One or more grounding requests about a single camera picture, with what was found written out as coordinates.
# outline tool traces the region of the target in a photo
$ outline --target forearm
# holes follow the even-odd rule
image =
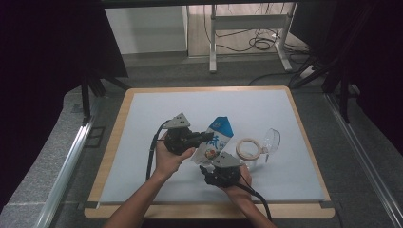
[[[143,217],[157,196],[167,177],[153,174],[118,210],[109,218],[104,228],[140,227]]]
[[[258,207],[249,199],[241,199],[234,202],[242,213],[251,221],[255,228],[276,228],[265,215],[261,213]]]

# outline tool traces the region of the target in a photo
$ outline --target white board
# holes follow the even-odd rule
[[[192,131],[205,131],[226,116],[234,137],[224,151],[235,155],[237,142],[258,142],[269,128],[278,130],[278,151],[251,170],[252,187],[268,201],[324,200],[316,170],[285,90],[206,91],[135,94],[100,202],[126,201],[145,180],[148,149],[160,125],[183,112]],[[228,201],[193,162],[184,161],[163,186],[155,202]]]

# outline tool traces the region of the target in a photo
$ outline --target masking tape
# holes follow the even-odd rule
[[[244,156],[240,153],[240,145],[241,145],[242,143],[253,143],[253,144],[258,148],[258,153],[257,153],[254,157],[244,157]],[[245,161],[247,161],[247,162],[252,162],[252,161],[254,161],[254,160],[256,160],[256,159],[259,158],[259,156],[260,156],[260,154],[261,154],[261,147],[260,147],[260,144],[259,144],[256,140],[250,139],[250,138],[246,138],[246,139],[243,139],[243,140],[238,141],[237,147],[236,147],[236,151],[237,151],[238,156],[239,156],[242,160],[245,160]]]

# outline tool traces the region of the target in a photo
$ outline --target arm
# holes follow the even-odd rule
[[[140,227],[143,217],[152,201],[157,196],[163,184],[178,171],[182,161],[188,159],[195,152],[194,148],[186,150],[177,156],[170,153],[163,141],[158,141],[156,149],[156,168],[151,177],[113,213],[104,225],[104,228]]]
[[[240,173],[246,179],[246,181],[251,185],[252,177],[249,173],[246,165],[240,167]],[[244,179],[240,179],[240,183],[246,186]],[[228,198],[242,211],[242,213],[251,221],[252,225],[256,228],[276,228],[261,211],[256,207],[255,203],[252,202],[251,195],[246,191],[238,188],[237,186],[231,186],[228,188],[222,188]]]

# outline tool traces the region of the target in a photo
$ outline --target human hand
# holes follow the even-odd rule
[[[165,180],[168,180],[172,174],[178,171],[179,166],[182,162],[190,157],[192,157],[195,152],[195,148],[189,148],[183,152],[180,156],[173,154],[168,151],[163,140],[165,139],[166,133],[157,141],[156,148],[156,168],[153,175],[158,175]]]
[[[240,178],[240,184],[245,186],[247,186],[248,184],[252,185],[252,177],[245,164],[240,167],[240,174],[243,177]],[[252,201],[250,193],[238,188],[237,186],[221,188],[221,190],[224,191],[228,198],[238,207],[241,207],[246,201]]]

